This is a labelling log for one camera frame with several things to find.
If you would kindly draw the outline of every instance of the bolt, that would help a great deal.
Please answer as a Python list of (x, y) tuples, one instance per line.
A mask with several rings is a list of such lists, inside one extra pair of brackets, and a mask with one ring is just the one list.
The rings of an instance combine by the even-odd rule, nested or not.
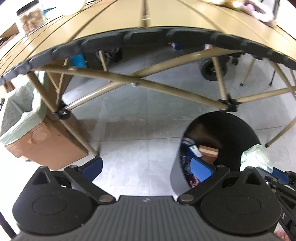
[(183, 202), (191, 202), (194, 200), (194, 196), (191, 194), (183, 194), (180, 196), (180, 199)]
[(100, 196), (99, 201), (101, 202), (111, 202), (113, 201), (113, 197), (109, 194), (104, 194), (102, 196)]

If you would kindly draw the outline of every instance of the crumpled plastic bag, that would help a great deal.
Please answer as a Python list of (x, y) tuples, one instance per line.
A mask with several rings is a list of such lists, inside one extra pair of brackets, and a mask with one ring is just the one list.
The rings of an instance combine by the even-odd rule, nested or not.
[(243, 152), (240, 171), (242, 172), (246, 167), (260, 167), (269, 173), (274, 171), (267, 152), (259, 144)]

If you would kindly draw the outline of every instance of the ribbed gray surface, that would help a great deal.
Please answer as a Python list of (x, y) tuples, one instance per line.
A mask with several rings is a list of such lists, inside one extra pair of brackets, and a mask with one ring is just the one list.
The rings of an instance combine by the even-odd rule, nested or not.
[(191, 206), (175, 203), (171, 196), (121, 196), (112, 205), (100, 206), (82, 227), (51, 237), (20, 233), (14, 240), (36, 241), (228, 241), (279, 240), (273, 234), (260, 237), (234, 237), (208, 226)]

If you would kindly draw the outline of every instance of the tile floor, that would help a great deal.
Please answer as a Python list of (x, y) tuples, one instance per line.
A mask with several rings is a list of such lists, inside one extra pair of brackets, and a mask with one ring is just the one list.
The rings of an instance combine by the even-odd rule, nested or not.
[[(124, 49), (124, 59), (110, 69), (129, 74), (182, 54), (170, 47)], [(225, 80), (233, 98), (285, 87), (277, 74), (273, 86), (268, 85), (273, 70), (266, 61), (256, 61), (245, 86), (240, 87), (250, 61), (251, 56), (244, 55), (238, 66), (228, 65)], [(291, 79), (289, 70), (283, 69)], [(147, 79), (219, 99), (217, 83), (205, 80), (196, 62)], [(104, 80), (74, 77), (63, 99), (70, 103), (106, 83)], [(118, 198), (120, 194), (174, 195), (169, 175), (180, 137), (194, 118), (213, 110), (189, 100), (126, 85), (77, 107), (73, 113), (85, 128), (85, 137), (100, 150), (104, 160), (103, 172), (94, 183)], [(260, 141), (265, 144), (296, 116), (296, 103), (291, 94), (284, 94), (243, 104), (234, 114), (256, 130)], [(296, 126), (267, 149), (275, 167), (296, 171), (295, 144)], [(12, 206), (38, 165), (15, 158), (2, 146), (0, 152), (0, 210), (17, 230)], [(89, 155), (75, 163), (81, 165), (91, 158)]]

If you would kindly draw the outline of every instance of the jar of snacks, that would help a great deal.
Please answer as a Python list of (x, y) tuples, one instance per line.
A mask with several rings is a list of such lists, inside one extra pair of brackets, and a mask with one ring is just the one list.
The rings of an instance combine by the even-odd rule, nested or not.
[(34, 0), (17, 11), (17, 27), (25, 35), (33, 32), (44, 24), (42, 5)]

